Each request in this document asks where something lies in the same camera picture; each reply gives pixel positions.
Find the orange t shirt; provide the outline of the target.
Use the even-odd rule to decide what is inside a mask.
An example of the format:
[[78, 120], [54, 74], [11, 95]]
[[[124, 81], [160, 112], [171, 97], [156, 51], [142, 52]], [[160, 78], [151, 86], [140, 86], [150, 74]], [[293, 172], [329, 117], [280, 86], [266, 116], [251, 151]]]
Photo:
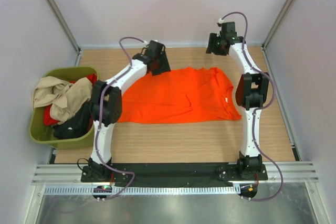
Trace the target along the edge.
[[218, 67], [172, 70], [137, 80], [122, 96], [120, 123], [239, 121], [234, 86]]

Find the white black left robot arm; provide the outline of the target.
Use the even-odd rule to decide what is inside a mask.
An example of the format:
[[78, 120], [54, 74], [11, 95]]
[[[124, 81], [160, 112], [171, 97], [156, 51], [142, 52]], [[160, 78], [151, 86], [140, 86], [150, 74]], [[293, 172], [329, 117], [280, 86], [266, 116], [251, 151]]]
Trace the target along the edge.
[[156, 76], [171, 70], [165, 45], [151, 40], [144, 43], [141, 52], [130, 57], [129, 63], [114, 77], [98, 80], [92, 90], [90, 111], [94, 125], [93, 149], [88, 165], [83, 167], [82, 182], [105, 182], [113, 173], [120, 173], [112, 168], [111, 142], [116, 123], [122, 114], [122, 95], [136, 81], [151, 73]]

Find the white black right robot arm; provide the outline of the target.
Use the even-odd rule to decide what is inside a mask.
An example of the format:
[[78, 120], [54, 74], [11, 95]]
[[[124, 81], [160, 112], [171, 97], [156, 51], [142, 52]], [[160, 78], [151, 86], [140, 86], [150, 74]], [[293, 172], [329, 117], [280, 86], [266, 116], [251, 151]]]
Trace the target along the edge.
[[207, 54], [230, 55], [241, 73], [235, 100], [242, 108], [243, 143], [235, 166], [231, 166], [234, 180], [267, 180], [259, 146], [261, 110], [267, 100], [269, 80], [254, 63], [242, 36], [238, 36], [234, 22], [219, 21], [219, 33], [209, 35]]

